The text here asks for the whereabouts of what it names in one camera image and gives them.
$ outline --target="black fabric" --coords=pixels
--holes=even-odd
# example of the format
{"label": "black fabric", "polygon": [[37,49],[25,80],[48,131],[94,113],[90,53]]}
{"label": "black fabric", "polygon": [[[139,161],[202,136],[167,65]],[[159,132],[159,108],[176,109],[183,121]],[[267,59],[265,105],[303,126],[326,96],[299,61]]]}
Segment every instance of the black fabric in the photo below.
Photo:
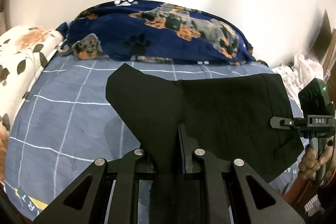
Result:
{"label": "black fabric", "polygon": [[123,64],[108,78],[106,99],[156,166],[151,223],[199,221],[198,184],[172,175],[177,172],[181,122],[200,148],[223,160],[245,160],[266,182],[303,151],[297,132],[270,126],[273,116],[293,117],[278,74],[169,81]]}

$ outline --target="silver bolt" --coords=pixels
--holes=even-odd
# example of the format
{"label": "silver bolt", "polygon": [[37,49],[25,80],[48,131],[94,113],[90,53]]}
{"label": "silver bolt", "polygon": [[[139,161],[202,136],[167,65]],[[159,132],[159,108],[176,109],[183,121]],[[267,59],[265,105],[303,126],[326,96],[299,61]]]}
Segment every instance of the silver bolt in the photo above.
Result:
{"label": "silver bolt", "polygon": [[205,154],[205,151],[203,149],[196,149],[195,154],[199,156],[203,156]]}
{"label": "silver bolt", "polygon": [[141,156],[145,153],[145,150],[138,148],[134,150],[134,154],[136,154],[137,156]]}
{"label": "silver bolt", "polygon": [[244,165],[244,161],[241,160],[241,159],[235,159],[235,161],[233,163],[237,166],[243,166]]}
{"label": "silver bolt", "polygon": [[96,159],[94,161],[94,163],[95,163],[95,165],[101,166],[101,165],[103,165],[105,163],[105,160],[102,159],[102,158],[99,158],[99,159]]}

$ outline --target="floral fabric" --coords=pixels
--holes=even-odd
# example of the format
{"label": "floral fabric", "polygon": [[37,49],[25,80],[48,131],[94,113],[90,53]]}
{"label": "floral fabric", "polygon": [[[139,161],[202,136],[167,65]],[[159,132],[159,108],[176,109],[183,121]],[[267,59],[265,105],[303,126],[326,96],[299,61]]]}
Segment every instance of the floral fabric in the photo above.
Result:
{"label": "floral fabric", "polygon": [[28,26],[0,36],[0,182],[15,116],[61,40],[57,31]]}

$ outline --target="paw print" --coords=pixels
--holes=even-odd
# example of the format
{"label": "paw print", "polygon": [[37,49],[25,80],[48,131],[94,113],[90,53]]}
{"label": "paw print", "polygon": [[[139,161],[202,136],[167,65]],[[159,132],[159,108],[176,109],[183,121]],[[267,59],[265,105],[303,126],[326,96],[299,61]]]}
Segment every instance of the paw print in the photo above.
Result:
{"label": "paw print", "polygon": [[145,55],[146,48],[151,45],[149,40],[145,40],[145,35],[142,33],[139,36],[132,35],[129,41],[125,41],[123,46],[129,49],[130,55]]}

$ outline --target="navy blue blanket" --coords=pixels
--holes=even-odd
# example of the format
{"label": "navy blue blanket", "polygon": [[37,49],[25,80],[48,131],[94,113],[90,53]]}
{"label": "navy blue blanket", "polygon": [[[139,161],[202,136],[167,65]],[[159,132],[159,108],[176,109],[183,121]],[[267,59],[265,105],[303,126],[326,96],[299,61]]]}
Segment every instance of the navy blue blanket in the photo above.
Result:
{"label": "navy blue blanket", "polygon": [[174,64],[256,61],[252,46],[231,23],[206,12],[157,1],[96,5],[57,31],[65,38],[59,52],[72,52],[82,60],[153,57]]}

